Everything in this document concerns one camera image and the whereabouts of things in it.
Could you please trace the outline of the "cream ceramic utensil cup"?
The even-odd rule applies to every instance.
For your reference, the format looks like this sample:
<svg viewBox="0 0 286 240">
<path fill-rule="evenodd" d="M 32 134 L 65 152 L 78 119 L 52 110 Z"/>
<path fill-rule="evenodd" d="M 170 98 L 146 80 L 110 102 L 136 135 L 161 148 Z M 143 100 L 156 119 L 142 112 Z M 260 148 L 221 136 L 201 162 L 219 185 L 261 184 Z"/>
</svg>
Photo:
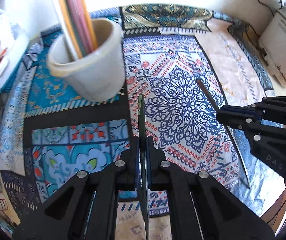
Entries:
<svg viewBox="0 0 286 240">
<path fill-rule="evenodd" d="M 125 83 L 122 29 L 107 18 L 94 19 L 93 26 L 97 50 L 72 60 L 61 34 L 50 46 L 47 67 L 52 76 L 64 79 L 81 97 L 103 102 L 116 96 Z"/>
</svg>

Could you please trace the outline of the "dark green chopstick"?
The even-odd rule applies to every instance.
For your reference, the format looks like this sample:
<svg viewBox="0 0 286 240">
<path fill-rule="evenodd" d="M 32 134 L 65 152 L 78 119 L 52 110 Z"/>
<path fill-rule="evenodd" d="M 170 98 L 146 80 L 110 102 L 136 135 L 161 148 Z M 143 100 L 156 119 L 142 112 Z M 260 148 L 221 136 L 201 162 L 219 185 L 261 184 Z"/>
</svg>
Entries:
<svg viewBox="0 0 286 240">
<path fill-rule="evenodd" d="M 141 205 L 142 216 L 146 239 L 149 239 L 149 210 L 148 210 L 148 175 L 147 175 L 147 143 L 146 143 L 146 121 L 144 113 L 144 95 L 138 97 L 138 132 L 139 132 L 139 150 L 140 150 L 140 170 L 141 170 Z"/>
</svg>

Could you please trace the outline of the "teal green chopstick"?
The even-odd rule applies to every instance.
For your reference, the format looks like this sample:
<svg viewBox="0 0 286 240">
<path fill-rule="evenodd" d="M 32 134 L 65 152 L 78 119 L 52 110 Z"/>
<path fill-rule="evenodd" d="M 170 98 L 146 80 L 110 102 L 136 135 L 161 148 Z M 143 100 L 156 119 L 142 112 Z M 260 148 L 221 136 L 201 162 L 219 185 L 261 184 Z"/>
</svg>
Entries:
<svg viewBox="0 0 286 240">
<path fill-rule="evenodd" d="M 79 43 L 79 47 L 80 47 L 80 50 L 82 52 L 82 56 L 84 57 L 87 55 L 88 47 L 87 47 L 87 43 L 85 41 L 85 38 L 83 36 L 82 27 L 80 25 L 80 22 L 77 18 L 76 13 L 74 11 L 71 11 L 71 12 L 69 12 L 69 14 L 70 14 L 72 27 L 73 27 L 73 30 L 75 32 L 77 42 Z"/>
</svg>

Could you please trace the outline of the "pink chopstick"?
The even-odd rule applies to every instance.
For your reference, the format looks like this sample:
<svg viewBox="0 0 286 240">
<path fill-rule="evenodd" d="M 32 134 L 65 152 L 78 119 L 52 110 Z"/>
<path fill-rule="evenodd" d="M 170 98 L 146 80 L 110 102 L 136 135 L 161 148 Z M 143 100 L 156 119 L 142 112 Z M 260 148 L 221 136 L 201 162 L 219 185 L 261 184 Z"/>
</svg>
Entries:
<svg viewBox="0 0 286 240">
<path fill-rule="evenodd" d="M 66 2 L 72 27 L 81 50 L 82 57 L 87 56 L 93 51 L 94 48 L 91 42 L 81 0 L 66 0 Z"/>
</svg>

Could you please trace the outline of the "white appliance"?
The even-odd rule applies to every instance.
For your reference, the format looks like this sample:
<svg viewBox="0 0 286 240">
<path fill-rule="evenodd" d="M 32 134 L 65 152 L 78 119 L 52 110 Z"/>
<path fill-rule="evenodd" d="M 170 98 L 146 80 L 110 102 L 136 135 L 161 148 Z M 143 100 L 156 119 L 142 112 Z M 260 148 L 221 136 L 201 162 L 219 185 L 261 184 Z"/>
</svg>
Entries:
<svg viewBox="0 0 286 240">
<path fill-rule="evenodd" d="M 277 10 L 259 38 L 259 47 L 268 64 L 268 70 L 286 87 L 286 3 Z"/>
</svg>

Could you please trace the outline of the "patterned patchwork table mat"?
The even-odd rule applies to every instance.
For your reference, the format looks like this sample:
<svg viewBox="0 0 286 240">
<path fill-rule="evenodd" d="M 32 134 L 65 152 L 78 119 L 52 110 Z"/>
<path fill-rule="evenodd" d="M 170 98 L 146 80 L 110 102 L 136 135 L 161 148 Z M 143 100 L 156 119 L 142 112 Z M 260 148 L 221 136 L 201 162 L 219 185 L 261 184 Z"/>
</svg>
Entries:
<svg viewBox="0 0 286 240">
<path fill-rule="evenodd" d="M 131 148 L 133 137 L 139 137 L 140 94 L 146 139 L 151 136 L 171 163 L 191 173 L 208 172 L 230 191 L 244 171 L 216 116 L 250 115 L 217 114 L 196 80 L 219 108 L 255 108 L 270 98 L 272 82 L 243 38 L 245 24 L 215 11 L 172 4 L 127 5 L 96 12 L 96 18 L 122 29 L 126 79 L 116 96 L 88 101 L 50 74 L 47 56 L 63 34 L 61 27 L 41 33 L 43 50 L 12 89 L 0 137 L 0 172 L 20 223 L 76 173 L 100 172 Z M 146 239 L 140 150 L 138 161 L 137 187 L 119 191 L 115 238 Z M 171 233 L 166 191 L 148 187 L 148 210 L 149 223 L 165 216 L 160 231 Z"/>
</svg>

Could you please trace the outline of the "orange yellow chopstick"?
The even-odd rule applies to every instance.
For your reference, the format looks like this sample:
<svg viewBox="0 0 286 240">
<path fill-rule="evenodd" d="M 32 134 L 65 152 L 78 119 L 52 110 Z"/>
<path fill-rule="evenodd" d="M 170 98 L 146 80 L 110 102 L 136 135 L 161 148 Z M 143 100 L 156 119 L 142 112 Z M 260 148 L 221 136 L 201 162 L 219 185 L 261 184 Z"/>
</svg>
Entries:
<svg viewBox="0 0 286 240">
<path fill-rule="evenodd" d="M 87 30 L 89 34 L 89 40 L 91 42 L 92 51 L 95 51 L 98 48 L 96 34 L 94 32 L 93 24 L 87 11 L 87 6 L 85 0 L 81 0 L 81 7 L 83 9 L 84 18 L 86 19 Z"/>
</svg>

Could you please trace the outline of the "black chopstick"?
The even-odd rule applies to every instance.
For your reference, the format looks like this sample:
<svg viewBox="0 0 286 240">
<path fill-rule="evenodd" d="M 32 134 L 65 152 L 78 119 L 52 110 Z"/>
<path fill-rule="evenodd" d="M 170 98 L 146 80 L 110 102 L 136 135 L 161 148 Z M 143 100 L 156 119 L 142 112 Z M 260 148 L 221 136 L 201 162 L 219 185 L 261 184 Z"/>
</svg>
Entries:
<svg viewBox="0 0 286 240">
<path fill-rule="evenodd" d="M 200 89 L 202 90 L 202 92 L 205 94 L 206 98 L 208 99 L 208 101 L 211 103 L 213 109 L 215 110 L 215 112 L 217 113 L 219 111 L 219 107 L 216 104 L 215 100 L 212 98 L 210 92 L 207 90 L 207 88 L 204 86 L 204 84 L 202 83 L 202 81 L 200 79 L 196 80 L 196 83 L 198 84 L 198 86 L 200 87 Z M 239 147 L 234 139 L 234 135 L 231 133 L 230 128 L 227 125 L 224 125 L 225 131 L 227 132 L 228 136 L 230 137 L 232 144 L 234 146 L 234 148 L 236 149 L 239 161 L 241 163 L 241 166 L 243 168 L 243 171 L 245 173 L 245 177 L 246 177 L 246 185 L 248 189 L 251 189 L 251 185 L 250 185 L 250 181 L 249 181 L 249 175 L 246 169 L 246 165 L 244 163 L 244 159 L 240 153 Z"/>
</svg>

